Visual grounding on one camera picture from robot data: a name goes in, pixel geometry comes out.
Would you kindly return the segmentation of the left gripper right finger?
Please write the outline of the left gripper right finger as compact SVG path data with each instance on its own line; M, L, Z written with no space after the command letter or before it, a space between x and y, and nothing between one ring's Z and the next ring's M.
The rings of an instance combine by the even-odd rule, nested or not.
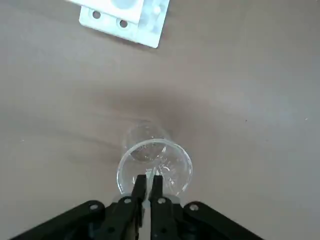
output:
M149 194L152 240L260 240L261 237L210 206L192 201L181 206L163 194L163 177L153 177Z

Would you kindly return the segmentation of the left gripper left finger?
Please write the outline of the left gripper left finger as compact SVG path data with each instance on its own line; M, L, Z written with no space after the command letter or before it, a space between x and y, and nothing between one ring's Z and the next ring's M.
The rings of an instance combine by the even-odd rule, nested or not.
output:
M16 240L137 240L142 226L146 175L138 175L130 195L105 206L89 200L17 236Z

